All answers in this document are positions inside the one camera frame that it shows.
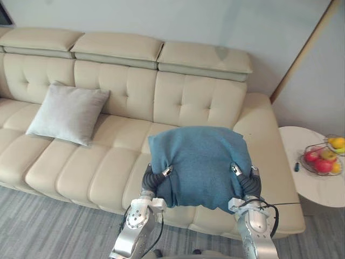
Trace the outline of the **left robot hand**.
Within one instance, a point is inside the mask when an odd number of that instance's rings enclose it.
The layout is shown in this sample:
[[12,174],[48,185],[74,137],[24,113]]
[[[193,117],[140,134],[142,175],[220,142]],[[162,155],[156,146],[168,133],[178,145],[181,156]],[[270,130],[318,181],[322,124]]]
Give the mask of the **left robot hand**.
[[157,188],[172,173],[173,166],[168,166],[159,174],[154,174],[152,165],[149,163],[142,177],[140,196],[156,198]]

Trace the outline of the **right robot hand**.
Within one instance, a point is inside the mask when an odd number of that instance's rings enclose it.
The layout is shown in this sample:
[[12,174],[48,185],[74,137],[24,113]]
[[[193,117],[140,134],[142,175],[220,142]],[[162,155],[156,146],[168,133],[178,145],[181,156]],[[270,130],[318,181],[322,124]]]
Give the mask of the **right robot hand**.
[[259,199],[261,195],[261,179],[259,169],[255,165],[251,165],[250,174],[246,176],[236,163],[230,165],[230,169],[236,176],[240,191],[235,198],[246,200],[247,197]]

